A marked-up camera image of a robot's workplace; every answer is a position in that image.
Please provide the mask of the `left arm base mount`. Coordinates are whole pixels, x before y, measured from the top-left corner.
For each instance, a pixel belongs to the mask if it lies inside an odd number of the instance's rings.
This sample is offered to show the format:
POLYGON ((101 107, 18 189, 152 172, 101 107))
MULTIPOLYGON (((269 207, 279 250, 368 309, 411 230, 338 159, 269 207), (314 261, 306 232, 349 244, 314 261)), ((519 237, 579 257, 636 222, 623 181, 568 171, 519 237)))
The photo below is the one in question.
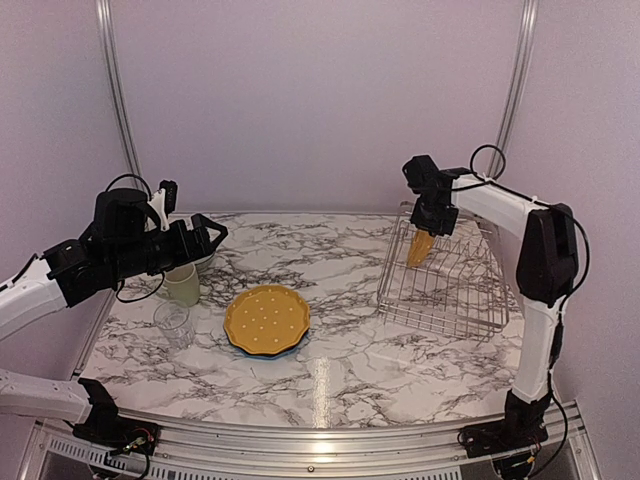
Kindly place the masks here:
POLYGON ((109 447, 116 455, 145 453, 151 456, 157 445, 159 425, 124 417, 73 426, 75 437, 109 447))

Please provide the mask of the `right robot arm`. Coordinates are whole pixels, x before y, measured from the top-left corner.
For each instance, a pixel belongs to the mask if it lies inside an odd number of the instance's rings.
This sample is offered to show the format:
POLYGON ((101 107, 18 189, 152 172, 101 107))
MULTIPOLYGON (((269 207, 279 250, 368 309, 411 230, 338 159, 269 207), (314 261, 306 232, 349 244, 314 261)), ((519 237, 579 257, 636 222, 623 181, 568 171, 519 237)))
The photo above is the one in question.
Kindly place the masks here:
POLYGON ((428 155, 411 158, 402 171, 417 196, 410 217, 417 232, 408 266, 417 267, 426 259, 436 237, 452 234, 462 210, 521 242, 516 282, 523 297, 525 330, 505 417, 495 428, 496 440, 515 448, 533 433, 553 398, 551 371, 562 347, 565 307, 584 269, 572 210, 517 193, 471 168, 441 170, 428 155))

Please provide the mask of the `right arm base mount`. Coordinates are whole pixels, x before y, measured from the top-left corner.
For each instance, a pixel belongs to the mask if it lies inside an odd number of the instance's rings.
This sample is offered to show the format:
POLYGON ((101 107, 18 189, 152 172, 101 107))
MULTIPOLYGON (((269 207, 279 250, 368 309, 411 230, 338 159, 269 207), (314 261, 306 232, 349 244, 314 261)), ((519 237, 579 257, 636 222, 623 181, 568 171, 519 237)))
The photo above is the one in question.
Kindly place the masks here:
POLYGON ((530 446, 540 446, 549 438, 544 423, 531 429, 509 433, 502 420, 467 425, 458 432, 457 441, 469 458, 494 455, 530 446))

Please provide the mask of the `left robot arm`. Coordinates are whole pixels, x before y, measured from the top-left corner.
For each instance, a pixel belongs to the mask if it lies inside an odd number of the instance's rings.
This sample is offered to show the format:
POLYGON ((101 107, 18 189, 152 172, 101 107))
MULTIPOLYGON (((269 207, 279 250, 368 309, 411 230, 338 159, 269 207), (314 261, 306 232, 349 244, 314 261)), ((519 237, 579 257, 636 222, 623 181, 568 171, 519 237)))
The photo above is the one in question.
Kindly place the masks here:
MULTIPOLYGON (((165 276, 213 255, 227 228, 203 214, 170 220, 176 197, 173 181, 161 182, 156 191, 108 187, 100 192, 93 219, 79 237, 33 255, 2 283, 2 339, 102 291, 118 291, 132 277, 165 276)), ((60 381, 3 369, 1 411, 86 423, 106 445, 119 444, 127 432, 109 394, 92 380, 60 381)))

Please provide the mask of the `yellow plate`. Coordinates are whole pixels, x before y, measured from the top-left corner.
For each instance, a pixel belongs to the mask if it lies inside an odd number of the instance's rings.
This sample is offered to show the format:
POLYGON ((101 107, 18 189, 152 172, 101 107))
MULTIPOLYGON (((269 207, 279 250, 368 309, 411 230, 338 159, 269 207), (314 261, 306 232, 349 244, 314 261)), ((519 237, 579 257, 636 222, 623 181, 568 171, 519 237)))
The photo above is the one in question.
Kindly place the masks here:
POLYGON ((231 302, 223 327, 232 346, 249 353, 275 354, 295 345, 309 332, 310 307, 287 287, 259 286, 231 302))
POLYGON ((430 253, 435 238, 427 231, 417 229, 412 238, 406 264, 409 268, 419 267, 430 253))

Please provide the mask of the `pale green mug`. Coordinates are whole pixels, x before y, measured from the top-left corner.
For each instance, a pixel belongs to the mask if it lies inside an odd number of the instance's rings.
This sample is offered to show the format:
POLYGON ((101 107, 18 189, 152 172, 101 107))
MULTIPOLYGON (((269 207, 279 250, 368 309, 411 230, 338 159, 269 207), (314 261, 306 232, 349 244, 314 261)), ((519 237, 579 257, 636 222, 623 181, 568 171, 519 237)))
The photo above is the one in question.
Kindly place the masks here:
POLYGON ((175 300, 192 307, 200 299, 200 281, 196 266, 189 263, 165 274, 165 279, 157 295, 163 299, 175 300))

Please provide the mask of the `clear drinking glass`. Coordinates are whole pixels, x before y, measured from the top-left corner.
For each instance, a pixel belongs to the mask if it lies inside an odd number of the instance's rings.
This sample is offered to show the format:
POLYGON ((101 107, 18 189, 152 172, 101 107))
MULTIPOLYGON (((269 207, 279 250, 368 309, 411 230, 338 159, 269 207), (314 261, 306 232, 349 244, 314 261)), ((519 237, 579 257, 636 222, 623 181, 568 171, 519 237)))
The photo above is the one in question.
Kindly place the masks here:
POLYGON ((195 330, 189 307, 183 302, 163 302, 154 311, 153 321, 171 347, 186 349, 192 345, 195 330))

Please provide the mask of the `white green bowl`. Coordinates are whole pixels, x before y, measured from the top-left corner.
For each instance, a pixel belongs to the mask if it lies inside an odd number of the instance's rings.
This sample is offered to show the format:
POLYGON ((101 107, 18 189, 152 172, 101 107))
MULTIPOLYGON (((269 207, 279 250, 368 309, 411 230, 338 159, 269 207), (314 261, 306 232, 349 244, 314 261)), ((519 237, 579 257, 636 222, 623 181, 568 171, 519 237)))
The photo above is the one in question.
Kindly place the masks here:
POLYGON ((194 262, 196 271, 199 275, 203 274, 212 264, 214 259, 214 253, 211 253, 194 262))

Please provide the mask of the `blue polka dot plate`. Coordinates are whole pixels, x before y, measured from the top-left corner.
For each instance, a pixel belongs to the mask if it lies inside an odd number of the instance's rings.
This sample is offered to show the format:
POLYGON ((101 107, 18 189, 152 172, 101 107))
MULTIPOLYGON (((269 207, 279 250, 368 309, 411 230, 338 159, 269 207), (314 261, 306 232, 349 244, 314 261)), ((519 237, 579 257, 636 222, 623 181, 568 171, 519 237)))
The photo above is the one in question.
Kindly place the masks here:
POLYGON ((301 337, 300 341, 297 342, 295 345, 292 345, 291 347, 283 349, 280 352, 275 353, 275 354, 255 354, 255 353, 249 353, 246 349, 243 349, 243 348, 240 348, 240 347, 235 347, 235 348, 236 348, 236 350, 238 350, 242 355, 244 355, 247 358, 257 358, 257 359, 260 359, 260 360, 272 360, 272 359, 281 358, 281 357, 290 355, 293 352, 296 352, 297 350, 299 350, 300 347, 302 347, 306 343, 308 343, 308 339, 309 339, 309 332, 306 332, 301 337))

